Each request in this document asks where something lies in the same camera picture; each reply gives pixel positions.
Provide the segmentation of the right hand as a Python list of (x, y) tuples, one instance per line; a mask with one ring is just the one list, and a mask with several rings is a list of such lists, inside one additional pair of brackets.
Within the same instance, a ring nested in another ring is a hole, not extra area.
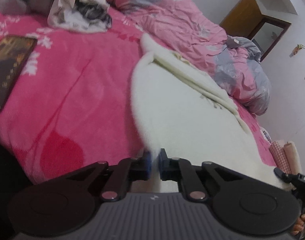
[(291, 231), (291, 234), (294, 236), (296, 236), (299, 233), (303, 233), (305, 235), (305, 213), (297, 219)]

